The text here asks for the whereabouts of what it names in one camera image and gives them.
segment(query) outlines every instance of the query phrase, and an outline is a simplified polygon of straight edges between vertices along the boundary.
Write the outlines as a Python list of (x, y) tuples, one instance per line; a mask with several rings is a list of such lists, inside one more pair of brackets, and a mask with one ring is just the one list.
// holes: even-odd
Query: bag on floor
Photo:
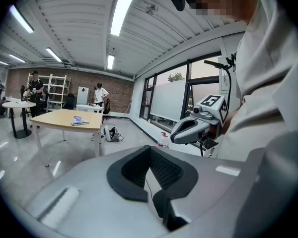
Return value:
[(104, 112), (103, 112), (103, 114), (106, 115), (106, 114), (108, 114), (109, 112), (110, 112), (110, 100), (107, 99), (106, 104), (105, 104), (105, 107), (104, 107)]

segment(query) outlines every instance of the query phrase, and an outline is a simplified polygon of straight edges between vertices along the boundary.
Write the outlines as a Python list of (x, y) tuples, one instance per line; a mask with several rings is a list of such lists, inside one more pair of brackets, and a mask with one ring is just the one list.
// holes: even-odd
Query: glossy floor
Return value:
[[(102, 138), (100, 146), (102, 155), (135, 146), (155, 145), (129, 120), (108, 119), (104, 121), (104, 126), (106, 124), (109, 128), (115, 125), (124, 140), (107, 142)], [(17, 111), (15, 126), (17, 130), (22, 129), (22, 119)], [(15, 139), (12, 134), (11, 120), (0, 119), (0, 172), (5, 172), (0, 180), (0, 192), (12, 198), (21, 207), (25, 207), (55, 178), (81, 161), (94, 157), (94, 144), (91, 142), (90, 133), (66, 131), (65, 142), (63, 142), (61, 130), (41, 127), (39, 135), (45, 154), (49, 158), (49, 168), (42, 165), (40, 156), (37, 154), (34, 134), (24, 139)]]

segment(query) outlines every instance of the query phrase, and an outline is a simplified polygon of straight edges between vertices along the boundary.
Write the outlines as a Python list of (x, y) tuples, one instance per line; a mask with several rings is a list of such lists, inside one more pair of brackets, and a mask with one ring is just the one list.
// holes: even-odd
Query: white shirt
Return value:
[(99, 102), (102, 102), (104, 101), (104, 96), (108, 94), (108, 92), (104, 89), (104, 88), (100, 88), (100, 89), (96, 89), (95, 91), (95, 95), (94, 95), (94, 103), (99, 103)]
[(258, 0), (236, 54), (237, 96), (243, 105), (223, 136), (218, 158), (245, 161), (251, 150), (289, 131), (279, 110), (287, 96), (279, 103), (273, 96), (297, 61), (298, 32), (286, 11), (276, 0)]

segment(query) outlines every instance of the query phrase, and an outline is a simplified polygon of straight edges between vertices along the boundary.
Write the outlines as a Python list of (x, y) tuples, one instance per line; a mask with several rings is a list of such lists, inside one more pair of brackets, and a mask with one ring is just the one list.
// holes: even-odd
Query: black table base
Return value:
[(10, 108), (10, 115), (11, 115), (13, 135), (15, 138), (25, 138), (25, 137), (28, 137), (29, 135), (31, 135), (32, 131), (30, 131), (26, 125), (25, 108), (22, 109), (22, 120), (23, 120), (23, 129), (22, 130), (15, 131), (14, 112), (13, 112), (12, 108)]
[(31, 133), (32, 133), (32, 131), (30, 131), (29, 129), (28, 129), (28, 131), (25, 131), (24, 129), (21, 129), (21, 130), (18, 130), (16, 132), (16, 137), (15, 138), (25, 138), (25, 137), (31, 135)]

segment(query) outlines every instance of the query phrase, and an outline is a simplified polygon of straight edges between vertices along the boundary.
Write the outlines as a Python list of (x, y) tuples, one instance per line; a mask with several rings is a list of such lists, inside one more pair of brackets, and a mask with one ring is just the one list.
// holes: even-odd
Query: window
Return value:
[(186, 75), (187, 75), (187, 65), (184, 65), (158, 75), (156, 85), (162, 85), (165, 83), (171, 83), (171, 82), (183, 80), (186, 78)]
[(219, 94), (219, 69), (204, 63), (218, 62), (220, 52), (183, 62), (147, 78), (140, 116), (171, 132), (193, 107), (209, 94)]
[(199, 84), (199, 85), (192, 85), (192, 92), (193, 92), (193, 105), (197, 104), (200, 100), (205, 98), (209, 94), (218, 95), (220, 91), (219, 83), (214, 84)]
[(163, 117), (158, 117), (155, 115), (150, 116), (150, 122), (157, 125), (158, 127), (166, 130), (166, 131), (172, 131), (173, 127), (176, 125), (176, 121), (166, 119)]
[(218, 57), (207, 58), (193, 62), (191, 65), (190, 79), (212, 77), (219, 75), (219, 69), (216, 69), (214, 66), (204, 63), (205, 60), (218, 62)]
[(148, 86), (147, 88), (151, 88), (153, 86), (153, 77), (148, 79)]

